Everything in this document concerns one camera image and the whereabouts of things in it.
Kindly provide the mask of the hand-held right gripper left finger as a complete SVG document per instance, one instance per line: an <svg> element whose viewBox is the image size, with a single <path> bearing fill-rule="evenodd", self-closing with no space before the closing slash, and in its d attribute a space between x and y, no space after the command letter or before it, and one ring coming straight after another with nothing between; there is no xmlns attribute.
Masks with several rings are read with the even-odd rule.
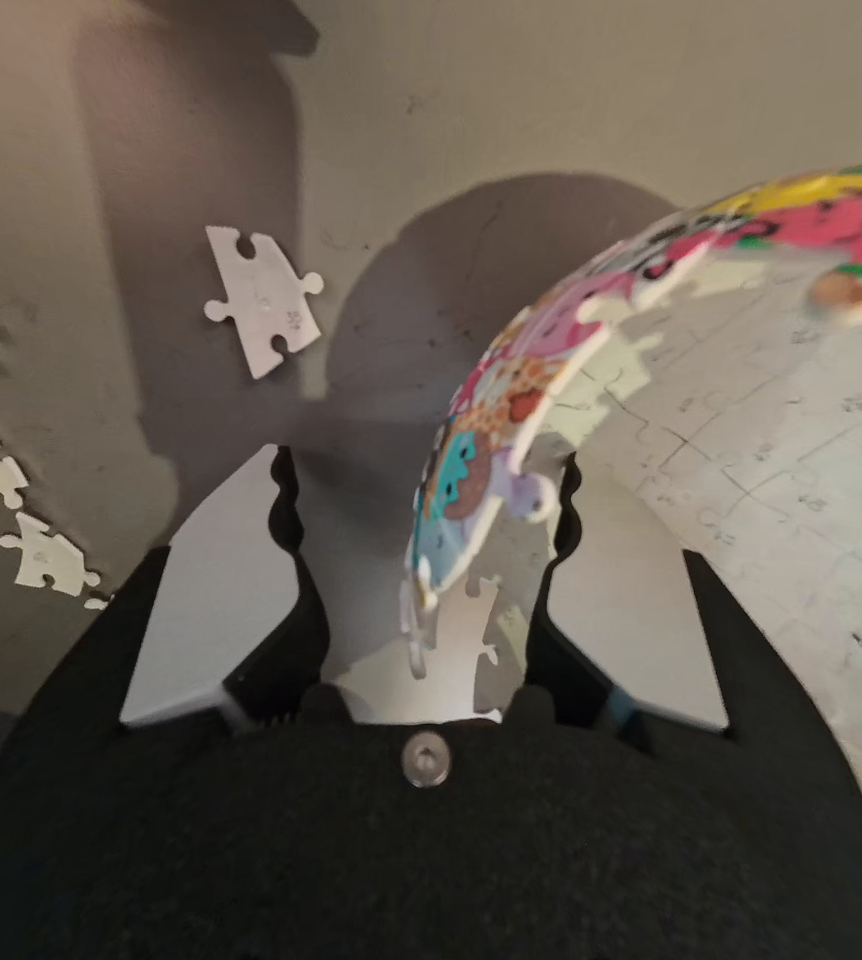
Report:
<svg viewBox="0 0 862 960"><path fill-rule="evenodd" d="M291 450L263 446L173 535L122 724L213 710L238 729L296 717L330 641L301 553L299 493Z"/></svg>

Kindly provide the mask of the colourful puzzle ball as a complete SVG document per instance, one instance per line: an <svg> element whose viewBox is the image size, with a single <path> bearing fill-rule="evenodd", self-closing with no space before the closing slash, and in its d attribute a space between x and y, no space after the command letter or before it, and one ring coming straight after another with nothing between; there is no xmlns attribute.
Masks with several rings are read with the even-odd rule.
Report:
<svg viewBox="0 0 862 960"><path fill-rule="evenodd" d="M722 576L862 786L862 163L749 186L525 306L455 390L413 499L416 680L498 514L542 523L557 434Z"/></svg>

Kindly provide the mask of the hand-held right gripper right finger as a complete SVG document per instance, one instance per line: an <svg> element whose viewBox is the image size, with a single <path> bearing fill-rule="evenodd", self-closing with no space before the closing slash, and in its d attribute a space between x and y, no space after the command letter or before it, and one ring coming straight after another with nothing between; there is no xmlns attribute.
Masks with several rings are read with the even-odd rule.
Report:
<svg viewBox="0 0 862 960"><path fill-rule="evenodd" d="M525 683L559 723L618 730L650 714L728 727L681 542L610 469L569 458L525 647Z"/></svg>

